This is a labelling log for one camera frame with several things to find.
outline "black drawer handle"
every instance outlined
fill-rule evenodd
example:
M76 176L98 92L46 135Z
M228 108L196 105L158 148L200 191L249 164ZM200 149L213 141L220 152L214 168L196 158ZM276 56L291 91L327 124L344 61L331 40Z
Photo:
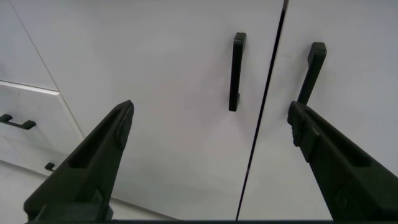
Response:
M315 82L321 71L323 61L326 57L326 45L323 42L314 42L311 45L310 53L308 54L308 71L305 75L303 86L298 95L297 102L307 105Z
M44 169L54 172L55 170L53 169L55 167L55 164L52 162L49 162L47 165L45 165Z
M11 115L8 114L4 114L3 116L0 117L0 123L3 124L8 124L17 128L22 128L25 130L29 130L30 128L33 128L34 126L36 126L36 123L34 121L28 120L23 124L16 124L13 122L10 122L10 120L12 119Z
M241 66L246 33L236 33L232 54L231 86L229 89L229 111L236 111L239 104L239 82L241 79Z

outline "white drawer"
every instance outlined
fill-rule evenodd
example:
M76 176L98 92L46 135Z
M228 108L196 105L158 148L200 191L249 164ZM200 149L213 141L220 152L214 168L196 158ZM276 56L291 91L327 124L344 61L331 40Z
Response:
M0 0L0 80L57 90L9 0Z
M18 166L24 166L24 164L26 164L24 158L4 136L0 136L0 160Z
M50 175L52 173L52 171L44 169L45 165L51 162L55 165L53 169L56 169L68 157L67 154L50 149L35 147L31 144L20 142L16 139L6 139L13 148L12 154L17 154L16 158L12 158L13 161L5 160L6 162L14 163L15 165L25 167L44 175Z
M0 116L4 114L12 116L10 122L22 124L31 120L36 125L25 130L0 123L0 136L39 149L69 154L83 139L57 91L0 82Z

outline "drawer handle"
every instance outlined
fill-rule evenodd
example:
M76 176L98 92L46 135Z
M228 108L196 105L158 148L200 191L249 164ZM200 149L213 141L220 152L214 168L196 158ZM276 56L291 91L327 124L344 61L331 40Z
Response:
M236 33L232 53L231 86L229 89L229 111L236 111L239 104L239 82L241 79L241 66L244 47L246 45L246 33Z
M55 167L55 164L52 162L49 162L47 165L45 165L44 169L54 172L55 170L53 169Z
M34 126L36 126L36 123L31 120L27 120L23 124L16 124L16 123L10 122L11 119L12 119L11 115L4 114L3 116L0 117L0 123L8 124L8 125L11 125L11 126L14 126L17 128L25 129L25 130L29 130L30 128L33 128Z
M323 61L326 57L326 45L321 42L314 42L311 45L310 53L308 54L308 71L305 76L303 86L298 95L297 102L307 105L315 82L317 81L319 72L321 71Z

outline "white floor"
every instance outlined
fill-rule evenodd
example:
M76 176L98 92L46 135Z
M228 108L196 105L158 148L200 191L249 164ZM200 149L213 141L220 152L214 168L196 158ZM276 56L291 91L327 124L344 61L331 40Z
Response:
M25 200L40 186L46 176L0 161L0 219L1 223L26 223ZM167 220L153 213L117 200L111 201L113 219Z

